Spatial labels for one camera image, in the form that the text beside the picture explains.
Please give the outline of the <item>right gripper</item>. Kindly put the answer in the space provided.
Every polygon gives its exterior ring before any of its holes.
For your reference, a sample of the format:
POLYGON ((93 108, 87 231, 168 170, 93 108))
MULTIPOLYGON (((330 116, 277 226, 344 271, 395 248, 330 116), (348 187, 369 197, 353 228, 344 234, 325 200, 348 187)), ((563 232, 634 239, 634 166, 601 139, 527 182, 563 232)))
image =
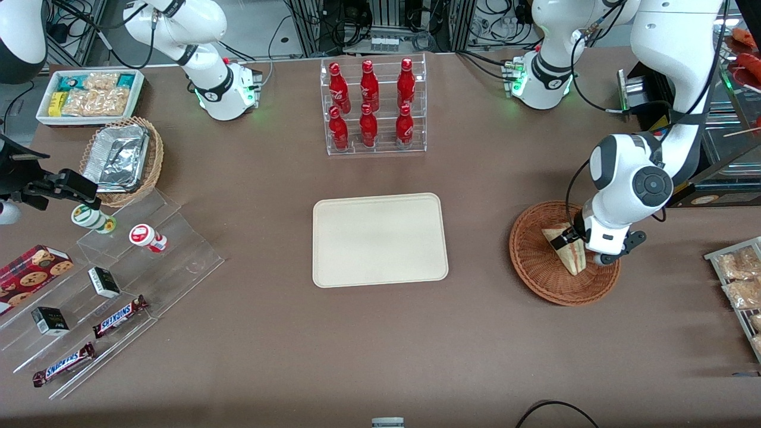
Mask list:
POLYGON ((21 219, 17 203, 46 211, 49 199, 71 200, 90 209, 99 209, 98 185, 76 171, 62 169, 53 174, 40 167, 39 160, 50 158, 17 144, 2 134, 1 150, 1 224, 21 219))

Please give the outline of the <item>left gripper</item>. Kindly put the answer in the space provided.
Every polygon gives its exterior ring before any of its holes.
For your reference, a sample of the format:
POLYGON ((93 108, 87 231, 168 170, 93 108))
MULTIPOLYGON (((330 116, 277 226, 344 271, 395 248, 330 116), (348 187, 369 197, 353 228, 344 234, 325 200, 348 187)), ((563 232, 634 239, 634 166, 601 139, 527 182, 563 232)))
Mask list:
POLYGON ((630 231, 631 223, 608 224, 592 214, 583 214, 584 231, 576 229, 550 229, 553 235, 550 244, 554 250, 570 246, 576 241, 586 242, 588 250, 595 252, 593 260, 596 265, 612 265, 620 257, 629 255, 632 250, 644 243, 647 234, 644 231, 630 231))

